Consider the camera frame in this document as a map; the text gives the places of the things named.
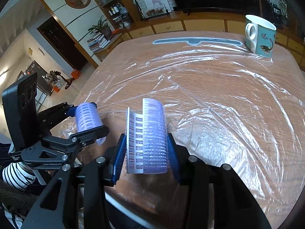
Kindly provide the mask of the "striped sleeve forearm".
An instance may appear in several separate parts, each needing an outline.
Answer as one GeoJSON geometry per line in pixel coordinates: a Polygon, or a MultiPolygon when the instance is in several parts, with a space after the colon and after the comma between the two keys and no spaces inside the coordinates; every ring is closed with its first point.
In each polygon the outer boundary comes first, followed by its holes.
{"type": "Polygon", "coordinates": [[[21,228],[24,217],[37,200],[26,193],[35,175],[19,163],[1,169],[1,228],[21,228]]]}

